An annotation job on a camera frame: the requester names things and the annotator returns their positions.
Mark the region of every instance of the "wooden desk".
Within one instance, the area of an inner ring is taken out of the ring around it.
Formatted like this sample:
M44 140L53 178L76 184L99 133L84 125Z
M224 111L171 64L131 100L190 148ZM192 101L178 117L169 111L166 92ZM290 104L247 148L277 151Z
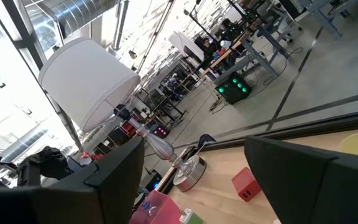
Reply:
M256 27L258 25L262 24L262 21L260 19L256 19L251 26L249 27L252 30L256 30ZM224 54L222 54L218 59L216 59L203 73L202 75L206 75L208 72L211 71L212 68L214 68L215 66L217 66L219 63L221 63L221 61L223 59L225 59L227 56L229 56L238 46L240 46L242 44L242 42L246 39L248 39L250 36L252 35L252 32L247 30L245 31L242 35L240 35L239 37L237 37L233 42L234 44L232 46L230 46L230 49L228 49L227 51L225 51Z
M287 141L338 151L342 140L355 133L358 133L358 130L289 139ZM199 156L207 162L207 168L198 183L185 193L173 187L168 194L180 208L194 210L208 224L272 224L277 219L263 192L256 195L249 203L241 200L236 194L231 179L242 168L248 166L244 147L201 151ZM167 172L161 183L167 179L172 170L170 169Z

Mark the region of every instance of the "green object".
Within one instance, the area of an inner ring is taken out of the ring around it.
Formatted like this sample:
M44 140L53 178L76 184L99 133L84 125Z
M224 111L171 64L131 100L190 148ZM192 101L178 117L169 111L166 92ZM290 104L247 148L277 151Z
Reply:
M200 218L194 211L189 208L181 211L181 217L179 219L181 224L202 224L204 220Z
M204 221L196 214L193 213L187 224L202 224Z

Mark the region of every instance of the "gray floor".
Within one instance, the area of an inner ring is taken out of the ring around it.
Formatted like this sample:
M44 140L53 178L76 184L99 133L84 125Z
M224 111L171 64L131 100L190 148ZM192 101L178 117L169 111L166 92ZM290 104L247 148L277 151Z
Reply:
M292 82L295 84L278 113L278 122L273 123L271 129L358 111L358 100L346 101L358 95L358 4L351 13L350 19L337 17L334 21L343 34L341 39L333 40L323 30L314 45L320 26L310 16L304 18L299 23L303 31L295 34L294 43L282 42L288 51L298 47L302 47L303 51L293 54L287 61L286 69L267 87L264 87L263 82L270 75L263 68L256 70L258 85L253 88L252 97L236 105L227 105L212 114L208 110L215 101L216 93L210 83L205 82L193 90L178 105L181 110L187 110L188 114L182 123L172 129L167 140L178 148L177 153L181 153L185 147L180 146L197 141L202 134L225 140L266 131ZM266 43L265 39L258 39L254 47L268 55L272 47ZM312 45L310 55L299 73L302 61ZM272 66L280 73L285 67L285 58L277 57ZM250 75L250 79L256 81L255 75ZM308 112L322 105L327 107ZM303 114L291 117L291 114L299 112ZM164 175L170 164L161 161L151 149L147 149L145 166Z

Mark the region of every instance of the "pink object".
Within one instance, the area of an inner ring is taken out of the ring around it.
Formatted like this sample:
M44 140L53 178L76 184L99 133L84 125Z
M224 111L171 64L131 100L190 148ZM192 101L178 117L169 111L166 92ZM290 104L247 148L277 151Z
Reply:
M180 224L180 216L178 205L170 197L153 190L132 215L129 224Z
M246 202L249 202L261 191L259 184L256 182L254 175L252 175L248 167L242 169L231 181L240 198Z

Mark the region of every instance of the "lamp base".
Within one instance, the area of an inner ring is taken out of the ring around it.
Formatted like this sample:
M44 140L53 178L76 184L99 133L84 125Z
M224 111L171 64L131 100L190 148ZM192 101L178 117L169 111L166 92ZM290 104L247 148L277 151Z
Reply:
M192 163L189 172L183 173L181 170L178 170L173 178L173 184L175 184L181 192L191 189L203 176L206 168L205 160L197 155L190 157L188 161Z

